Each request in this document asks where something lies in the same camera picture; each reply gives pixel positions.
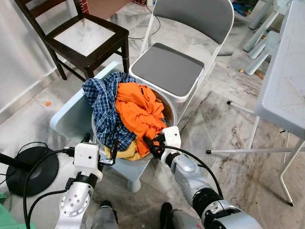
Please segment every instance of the black round base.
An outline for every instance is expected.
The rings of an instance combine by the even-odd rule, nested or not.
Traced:
[[[15,158],[29,165],[35,165],[44,155],[53,152],[49,149],[45,154],[45,151],[46,147],[31,147],[22,151]],[[59,162],[56,154],[46,158],[43,162],[41,162],[41,164],[31,175],[27,196],[34,196],[50,186],[50,184],[56,178],[58,168]],[[23,196],[23,186],[26,182],[28,172],[9,166],[6,174],[6,183],[10,192],[18,196]]]

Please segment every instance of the orange shirt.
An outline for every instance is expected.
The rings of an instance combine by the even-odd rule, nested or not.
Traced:
[[[137,152],[145,156],[149,148],[143,136],[153,140],[166,127],[161,120],[163,104],[156,101],[153,91],[146,85],[120,83],[115,105],[123,124],[137,135]]]

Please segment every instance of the blue plaid shirt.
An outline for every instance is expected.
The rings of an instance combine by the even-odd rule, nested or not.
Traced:
[[[113,140],[118,139],[120,151],[126,150],[136,137],[124,126],[115,109],[118,84],[129,82],[135,82],[135,78],[116,72],[101,80],[88,79],[82,85],[89,105],[93,108],[97,138],[107,147],[111,147]]]

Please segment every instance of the black cable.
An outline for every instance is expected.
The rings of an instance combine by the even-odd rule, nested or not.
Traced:
[[[27,229],[31,229],[30,228],[30,221],[29,221],[29,218],[28,218],[28,210],[27,210],[27,190],[28,190],[30,177],[31,177],[32,173],[35,171],[35,169],[41,164],[41,162],[43,162],[48,157],[50,157],[54,154],[57,154],[57,153],[61,153],[61,152],[62,152],[62,150],[56,150],[56,151],[44,156],[33,166],[32,170],[28,174],[28,177],[27,177],[26,182],[25,182],[24,187],[23,187],[23,196],[22,196],[22,198],[23,198],[23,217],[24,217],[24,221],[25,221],[25,225],[26,225]]]
[[[30,207],[29,214],[28,214],[29,222],[31,221],[32,212],[33,212],[33,210],[34,210],[35,205],[38,203],[38,201],[40,201],[40,200],[41,200],[42,198],[44,198],[44,197],[47,197],[47,196],[50,196],[50,195],[54,195],[54,194],[64,193],[64,192],[66,192],[66,191],[67,191],[67,190],[65,189],[65,190],[61,190],[61,191],[48,192],[48,193],[43,194],[43,195],[41,195],[40,197],[38,197],[38,198],[34,201],[34,203],[32,204],[32,206]]]
[[[219,194],[222,198],[224,198],[223,192],[221,191],[220,185],[219,185],[218,180],[217,180],[216,176],[214,175],[213,171],[212,171],[212,170],[211,170],[202,160],[200,160],[198,157],[196,157],[195,155],[193,155],[193,154],[187,152],[187,151],[184,150],[184,149],[176,148],[176,147],[173,147],[173,146],[154,146],[154,147],[156,147],[156,148],[167,148],[167,149],[177,150],[177,151],[180,151],[180,152],[182,152],[182,153],[184,153],[184,154],[187,154],[187,155],[191,156],[192,158],[194,158],[196,161],[198,161],[198,162],[202,165],[202,166],[200,166],[200,167],[205,168],[205,169],[209,172],[209,174],[211,174],[211,176],[212,176],[212,178],[213,178],[213,180],[214,180],[214,182],[215,182],[215,184],[216,184],[218,194]]]
[[[145,6],[146,6],[146,8],[150,11],[150,13],[153,13],[153,12],[148,8],[147,4],[146,4]],[[155,32],[153,32],[153,33],[151,34],[151,36],[154,35],[154,34],[156,34],[156,33],[160,30],[160,28],[161,28],[161,22],[160,22],[159,18],[158,18],[157,16],[155,16],[155,18],[158,20],[159,26],[158,26],[158,29],[157,29]],[[145,37],[139,37],[139,38],[128,37],[128,38],[129,38],[129,39],[134,39],[134,40],[141,40],[141,39],[144,39]]]
[[[30,145],[30,144],[33,144],[33,143],[41,143],[41,144],[44,144],[44,145],[46,146],[46,151],[43,153],[43,156],[45,156],[45,155],[47,154],[47,152],[48,152],[48,150],[49,150],[49,147],[48,147],[48,145],[47,145],[45,142],[30,142],[30,143],[27,143],[27,144],[23,145],[23,146],[19,149],[19,151],[18,151],[18,153],[17,153],[17,156],[16,156],[16,159],[18,160],[18,158],[19,158],[19,153],[21,152],[21,150],[22,150],[24,147],[26,147],[26,146],[28,146],[28,145]],[[12,175],[14,175],[15,172],[16,172],[16,169],[15,169],[15,171],[12,172],[12,174],[10,174],[10,175],[2,174],[2,173],[1,173],[0,175],[2,175],[2,176],[9,176],[9,177],[6,178],[5,180],[3,180],[3,181],[0,183],[0,185],[2,185],[5,181],[7,181],[7,179],[9,179]]]

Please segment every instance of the dark wooden chair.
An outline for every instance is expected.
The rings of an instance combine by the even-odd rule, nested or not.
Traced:
[[[46,45],[64,80],[67,79],[67,76],[63,71],[62,66],[81,80],[85,81],[81,75],[63,61],[59,60],[56,53],[83,71],[86,79],[93,78],[93,70],[114,53],[122,56],[124,71],[128,73],[128,30],[104,19],[82,13],[79,0],[74,0],[78,15],[64,22],[50,33],[45,34],[36,21],[36,18],[66,0],[47,0],[33,9],[27,7],[27,3],[30,1],[32,0],[15,0],[25,17],[29,20],[43,43]],[[75,43],[75,40],[74,44],[69,44],[73,43],[73,39],[75,39],[76,35],[81,31],[83,33],[87,32],[87,29],[94,30],[95,35],[91,34],[91,38],[94,39],[94,42],[88,42],[86,49],[80,50],[76,48],[77,44]]]

